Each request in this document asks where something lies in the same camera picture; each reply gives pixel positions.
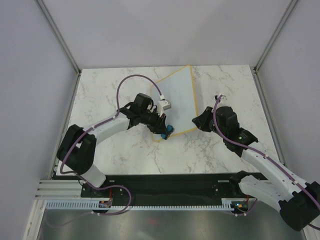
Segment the blue whiteboard eraser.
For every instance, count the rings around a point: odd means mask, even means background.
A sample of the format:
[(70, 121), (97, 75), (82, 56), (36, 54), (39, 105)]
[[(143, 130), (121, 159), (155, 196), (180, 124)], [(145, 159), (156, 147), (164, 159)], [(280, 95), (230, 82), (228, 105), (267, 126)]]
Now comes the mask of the blue whiteboard eraser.
[(162, 133), (160, 136), (161, 136), (161, 138), (163, 139), (163, 140), (167, 140), (169, 137), (170, 137), (170, 135), (174, 132), (174, 127), (172, 126), (172, 125), (170, 125), (170, 124), (168, 124), (167, 126), (166, 126), (166, 130), (164, 131), (164, 133)]

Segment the yellow framed whiteboard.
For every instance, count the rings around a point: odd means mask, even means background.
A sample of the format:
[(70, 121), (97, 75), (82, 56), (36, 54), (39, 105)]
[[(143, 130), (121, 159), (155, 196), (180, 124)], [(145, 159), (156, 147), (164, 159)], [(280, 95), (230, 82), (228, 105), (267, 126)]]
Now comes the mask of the yellow framed whiteboard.
[(174, 128), (170, 138), (191, 132), (196, 129), (192, 119), (199, 115), (195, 81), (191, 65), (186, 65), (168, 76), (157, 80), (157, 87), (171, 108), (165, 110), (165, 125)]

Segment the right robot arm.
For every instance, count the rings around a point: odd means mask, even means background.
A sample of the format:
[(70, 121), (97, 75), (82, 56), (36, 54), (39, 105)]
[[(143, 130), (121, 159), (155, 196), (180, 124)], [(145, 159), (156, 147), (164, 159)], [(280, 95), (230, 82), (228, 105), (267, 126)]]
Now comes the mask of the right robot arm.
[(214, 132), (222, 137), (228, 150), (253, 165), (270, 185), (251, 174), (240, 171), (228, 185), (234, 197), (252, 196), (279, 212), (283, 221), (293, 230), (309, 226), (319, 230), (312, 222), (320, 216), (320, 185), (307, 182), (269, 155), (266, 148), (250, 131), (240, 127), (237, 114), (230, 106), (208, 106), (192, 119), (203, 132)]

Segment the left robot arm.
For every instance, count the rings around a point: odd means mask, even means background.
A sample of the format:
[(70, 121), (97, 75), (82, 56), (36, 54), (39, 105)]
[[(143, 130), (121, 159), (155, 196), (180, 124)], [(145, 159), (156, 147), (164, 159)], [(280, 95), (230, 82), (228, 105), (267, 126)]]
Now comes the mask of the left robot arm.
[(96, 146), (113, 135), (129, 130), (139, 124), (146, 125), (151, 133), (160, 135), (166, 140), (174, 131), (166, 125), (165, 111), (172, 104), (163, 95), (157, 104), (152, 98), (139, 93), (134, 101), (117, 110), (115, 115), (107, 117), (92, 126), (80, 127), (73, 124), (60, 144), (56, 157), (62, 166), (70, 168), (70, 172), (78, 175), (92, 185), (92, 191), (98, 197), (109, 193), (106, 176), (94, 164)]

